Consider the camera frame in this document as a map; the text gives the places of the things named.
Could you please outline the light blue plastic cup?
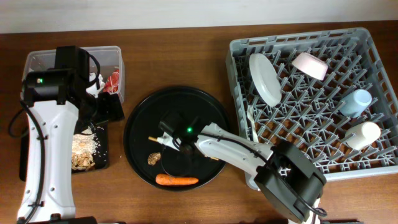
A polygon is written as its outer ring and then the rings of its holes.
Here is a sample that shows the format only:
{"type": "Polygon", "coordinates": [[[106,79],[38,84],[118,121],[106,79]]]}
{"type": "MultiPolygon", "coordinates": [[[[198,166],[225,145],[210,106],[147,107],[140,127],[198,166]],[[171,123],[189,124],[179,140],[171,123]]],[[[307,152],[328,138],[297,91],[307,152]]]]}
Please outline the light blue plastic cup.
{"type": "Polygon", "coordinates": [[[340,108],[340,113],[347,117],[357,118],[370,105],[372,100],[372,96],[367,90],[355,90],[342,98],[344,105],[340,108]]]}

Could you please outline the brown walnut piece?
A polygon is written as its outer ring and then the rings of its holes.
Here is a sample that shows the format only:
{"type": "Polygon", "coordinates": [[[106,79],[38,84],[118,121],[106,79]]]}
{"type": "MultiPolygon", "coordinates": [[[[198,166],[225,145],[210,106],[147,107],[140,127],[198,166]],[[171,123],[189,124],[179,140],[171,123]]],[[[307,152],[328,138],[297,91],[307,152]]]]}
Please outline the brown walnut piece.
{"type": "Polygon", "coordinates": [[[149,157],[147,158],[147,163],[150,166],[154,166],[156,165],[156,163],[161,160],[161,153],[160,152],[154,152],[152,154],[149,155],[149,157]]]}

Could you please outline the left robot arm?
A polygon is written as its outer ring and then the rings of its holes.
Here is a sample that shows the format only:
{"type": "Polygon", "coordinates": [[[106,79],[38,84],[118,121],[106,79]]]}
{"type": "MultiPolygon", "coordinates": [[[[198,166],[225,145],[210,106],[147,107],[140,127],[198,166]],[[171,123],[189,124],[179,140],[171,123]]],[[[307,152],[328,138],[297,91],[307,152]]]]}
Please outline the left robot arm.
{"type": "Polygon", "coordinates": [[[29,155],[18,223],[96,223],[75,216],[72,194],[72,143],[79,109],[98,99],[87,88],[99,77],[72,68],[30,72],[22,81],[21,101],[28,117],[29,155]]]}

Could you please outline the cream plastic cup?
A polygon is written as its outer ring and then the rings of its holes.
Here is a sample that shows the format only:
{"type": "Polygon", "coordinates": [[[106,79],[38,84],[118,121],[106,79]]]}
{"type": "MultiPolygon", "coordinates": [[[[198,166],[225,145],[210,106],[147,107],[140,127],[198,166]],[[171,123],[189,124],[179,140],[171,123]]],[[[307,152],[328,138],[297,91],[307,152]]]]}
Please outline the cream plastic cup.
{"type": "Polygon", "coordinates": [[[381,136],[381,129],[376,123],[366,121],[349,128],[346,136],[350,134],[353,136],[347,140],[347,145],[354,150],[362,150],[381,136]]]}

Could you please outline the red snack wrapper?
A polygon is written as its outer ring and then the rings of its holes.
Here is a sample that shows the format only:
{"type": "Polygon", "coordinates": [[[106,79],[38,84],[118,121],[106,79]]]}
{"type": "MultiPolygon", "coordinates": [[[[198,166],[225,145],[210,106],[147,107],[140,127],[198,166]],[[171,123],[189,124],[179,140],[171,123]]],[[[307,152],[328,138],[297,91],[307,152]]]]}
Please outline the red snack wrapper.
{"type": "Polygon", "coordinates": [[[105,81],[103,91],[116,93],[119,89],[120,70],[116,69],[105,81]]]}

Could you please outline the orange carrot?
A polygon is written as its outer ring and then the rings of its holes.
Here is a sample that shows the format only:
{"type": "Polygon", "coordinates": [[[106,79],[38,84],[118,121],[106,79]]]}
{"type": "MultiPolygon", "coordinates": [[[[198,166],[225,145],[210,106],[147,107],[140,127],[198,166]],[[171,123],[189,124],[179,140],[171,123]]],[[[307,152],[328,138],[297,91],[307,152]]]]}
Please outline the orange carrot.
{"type": "Polygon", "coordinates": [[[199,182],[195,177],[172,177],[167,174],[158,174],[155,177],[155,182],[159,185],[174,186],[174,185],[194,185],[199,182]]]}

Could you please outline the wooden chopstick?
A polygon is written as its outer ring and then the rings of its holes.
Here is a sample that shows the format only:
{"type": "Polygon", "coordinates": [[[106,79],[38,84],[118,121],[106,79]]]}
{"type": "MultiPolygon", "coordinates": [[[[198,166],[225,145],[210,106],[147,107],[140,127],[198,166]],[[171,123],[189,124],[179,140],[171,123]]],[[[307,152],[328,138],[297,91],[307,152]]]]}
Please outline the wooden chopstick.
{"type": "MultiPolygon", "coordinates": [[[[149,136],[149,137],[148,137],[148,140],[154,141],[154,142],[157,142],[157,143],[160,143],[160,141],[158,140],[158,138],[154,138],[154,137],[152,137],[152,136],[149,136]]],[[[216,161],[219,160],[218,158],[215,158],[215,157],[209,157],[209,158],[210,158],[210,159],[213,159],[213,160],[216,160],[216,161]]]]}

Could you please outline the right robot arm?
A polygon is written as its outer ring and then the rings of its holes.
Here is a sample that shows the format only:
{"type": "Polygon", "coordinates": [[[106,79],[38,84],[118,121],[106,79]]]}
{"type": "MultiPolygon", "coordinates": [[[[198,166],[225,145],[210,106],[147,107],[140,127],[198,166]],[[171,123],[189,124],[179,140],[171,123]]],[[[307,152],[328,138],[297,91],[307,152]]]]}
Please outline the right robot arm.
{"type": "Polygon", "coordinates": [[[322,196],[326,178],[291,142],[253,142],[200,118],[187,123],[177,116],[159,126],[172,138],[176,150],[187,154],[198,151],[251,175],[269,203],[285,218],[299,223],[307,221],[311,213],[327,215],[324,209],[314,206],[322,196]]]}

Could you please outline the grey plate with food scraps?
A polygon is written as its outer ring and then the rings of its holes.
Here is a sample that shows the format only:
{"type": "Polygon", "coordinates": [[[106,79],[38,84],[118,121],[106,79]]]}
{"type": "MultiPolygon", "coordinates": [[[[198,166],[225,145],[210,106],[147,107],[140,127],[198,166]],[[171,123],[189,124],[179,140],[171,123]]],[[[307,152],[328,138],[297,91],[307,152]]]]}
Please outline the grey plate with food scraps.
{"type": "Polygon", "coordinates": [[[281,85],[271,61],[263,54],[252,54],[249,71],[259,96],[266,104],[275,107],[282,99],[281,85]]]}

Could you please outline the pink bowl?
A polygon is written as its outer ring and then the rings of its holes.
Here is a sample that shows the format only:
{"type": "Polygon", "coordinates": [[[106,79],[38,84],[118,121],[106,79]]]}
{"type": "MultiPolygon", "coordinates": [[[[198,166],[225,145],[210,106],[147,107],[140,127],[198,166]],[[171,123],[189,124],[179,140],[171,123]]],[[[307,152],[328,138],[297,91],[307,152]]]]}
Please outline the pink bowl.
{"type": "Polygon", "coordinates": [[[328,70],[328,65],[324,61],[306,52],[299,54],[292,61],[292,65],[317,80],[323,80],[328,70]]]}

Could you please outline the white plastic fork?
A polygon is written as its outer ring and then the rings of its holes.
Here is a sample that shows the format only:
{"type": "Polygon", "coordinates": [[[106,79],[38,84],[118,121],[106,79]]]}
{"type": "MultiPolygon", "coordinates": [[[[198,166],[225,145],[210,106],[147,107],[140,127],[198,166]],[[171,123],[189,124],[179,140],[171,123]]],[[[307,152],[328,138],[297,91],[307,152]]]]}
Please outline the white plastic fork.
{"type": "Polygon", "coordinates": [[[254,108],[253,108],[252,105],[248,105],[248,110],[247,110],[246,115],[247,115],[248,120],[250,121],[250,124],[251,124],[253,141],[254,142],[259,142],[257,131],[256,131],[256,124],[255,124],[255,121],[254,121],[254,108]]]}

